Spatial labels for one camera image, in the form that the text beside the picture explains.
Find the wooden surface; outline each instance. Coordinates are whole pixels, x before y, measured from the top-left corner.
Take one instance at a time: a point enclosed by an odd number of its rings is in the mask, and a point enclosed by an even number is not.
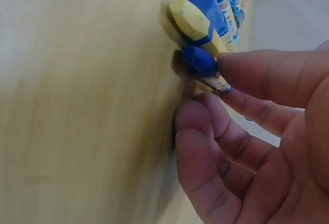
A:
[[[0,0],[0,223],[200,223],[169,1]]]

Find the hand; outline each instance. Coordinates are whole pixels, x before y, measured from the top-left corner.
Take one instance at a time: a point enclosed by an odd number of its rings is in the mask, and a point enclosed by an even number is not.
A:
[[[281,145],[248,134],[213,94],[183,103],[175,117],[178,177],[200,218],[328,223],[329,51],[234,53],[218,63],[234,87],[220,98]]]

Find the finger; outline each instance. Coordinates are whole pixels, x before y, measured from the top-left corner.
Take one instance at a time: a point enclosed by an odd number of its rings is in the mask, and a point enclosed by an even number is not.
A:
[[[176,131],[181,129],[195,129],[207,137],[212,151],[218,160],[221,150],[217,143],[214,141],[214,134],[211,127],[210,117],[205,107],[197,101],[183,102],[177,110],[175,116]]]
[[[217,172],[225,186],[243,200],[255,174],[231,162],[224,153],[221,155],[217,162]]]
[[[220,98],[235,111],[246,116],[269,132],[282,136],[287,125],[296,115],[303,113],[295,108],[272,101],[263,101],[237,89],[220,94]]]
[[[242,202],[232,194],[217,173],[207,138],[197,130],[176,134],[178,178],[204,223],[233,224]]]
[[[213,152],[217,172],[226,187],[239,197],[243,197],[254,174],[231,163],[214,140],[210,116],[206,108],[197,101],[184,102],[175,117],[176,130],[195,129],[207,139]]]
[[[218,56],[223,77],[236,89],[262,100],[305,108],[329,73],[326,51],[260,50]]]
[[[208,111],[215,140],[221,149],[232,161],[257,172],[276,148],[251,136],[234,122],[217,96],[204,93],[197,99]]]

